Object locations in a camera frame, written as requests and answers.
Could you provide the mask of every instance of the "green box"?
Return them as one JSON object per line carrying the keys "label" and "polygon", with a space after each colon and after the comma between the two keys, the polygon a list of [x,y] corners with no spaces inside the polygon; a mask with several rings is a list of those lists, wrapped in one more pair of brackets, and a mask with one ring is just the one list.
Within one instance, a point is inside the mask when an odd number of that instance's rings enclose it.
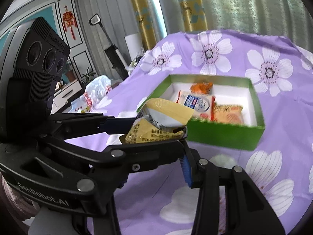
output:
{"label": "green box", "polygon": [[188,91],[193,83],[212,82],[212,95],[218,104],[240,104],[244,108],[244,125],[218,123],[192,118],[188,124],[188,140],[200,143],[252,151],[265,130],[258,96],[248,78],[172,74],[147,98],[176,101],[179,90]]}

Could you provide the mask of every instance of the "chinese knot decoration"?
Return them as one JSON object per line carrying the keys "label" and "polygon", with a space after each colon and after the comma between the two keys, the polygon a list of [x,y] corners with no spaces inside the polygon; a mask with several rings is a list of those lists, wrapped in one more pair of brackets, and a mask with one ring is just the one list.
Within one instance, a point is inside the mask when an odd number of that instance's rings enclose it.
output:
{"label": "chinese knot decoration", "polygon": [[67,28],[71,29],[71,33],[73,36],[73,39],[76,40],[76,37],[74,35],[73,31],[73,26],[77,28],[77,21],[74,16],[74,14],[71,11],[68,11],[67,6],[64,6],[65,8],[65,13],[63,13],[63,26],[64,26],[64,31],[67,32]]}

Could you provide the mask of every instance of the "floral tablecloth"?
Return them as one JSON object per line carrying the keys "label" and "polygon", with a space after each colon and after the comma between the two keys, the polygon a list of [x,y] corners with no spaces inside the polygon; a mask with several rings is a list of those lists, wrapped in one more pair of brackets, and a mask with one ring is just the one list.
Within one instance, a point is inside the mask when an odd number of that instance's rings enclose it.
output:
{"label": "floral tablecloth", "polygon": [[[170,73],[251,78],[266,124],[258,147],[248,152],[188,144],[218,166],[242,166],[289,233],[313,199],[312,62],[311,53],[286,37],[229,30],[172,34],[148,51],[131,76],[95,111],[116,117],[136,116],[136,109]],[[102,151],[107,145],[120,144],[118,136],[102,133],[69,142]],[[220,196],[219,233],[223,233],[223,187]],[[186,186],[176,162],[131,174],[115,198],[124,235],[183,235],[191,232],[198,190]]]}

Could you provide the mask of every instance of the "screw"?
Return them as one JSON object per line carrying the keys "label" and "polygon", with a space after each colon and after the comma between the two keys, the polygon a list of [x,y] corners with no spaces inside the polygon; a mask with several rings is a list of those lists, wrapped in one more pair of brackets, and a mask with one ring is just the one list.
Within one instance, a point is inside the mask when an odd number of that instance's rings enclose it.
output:
{"label": "screw", "polygon": [[111,155],[113,156],[113,157],[120,157],[120,156],[122,156],[124,154],[124,152],[122,151],[122,150],[120,150],[120,149],[115,149],[115,150],[112,150],[111,151]]}
{"label": "screw", "polygon": [[209,161],[206,160],[206,159],[200,159],[200,160],[199,160],[199,164],[200,164],[200,165],[207,165],[208,163],[209,163]]}
{"label": "screw", "polygon": [[242,172],[242,168],[240,166],[235,166],[234,171],[240,173],[240,172]]}
{"label": "screw", "polygon": [[76,186],[80,192],[90,192],[94,189],[94,182],[90,179],[81,179]]}
{"label": "screw", "polygon": [[132,169],[133,171],[138,171],[138,170],[140,170],[140,165],[139,165],[139,164],[134,164],[134,165],[131,167],[131,169]]}

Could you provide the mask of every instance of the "drawer handle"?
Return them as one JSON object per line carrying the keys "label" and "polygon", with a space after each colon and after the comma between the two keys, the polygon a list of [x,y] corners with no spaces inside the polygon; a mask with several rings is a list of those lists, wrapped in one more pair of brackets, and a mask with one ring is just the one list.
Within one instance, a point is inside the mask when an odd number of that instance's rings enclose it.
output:
{"label": "drawer handle", "polygon": [[62,98],[68,96],[71,92],[73,92],[73,89],[71,91],[69,91],[67,94],[65,94],[64,96],[62,96]]}

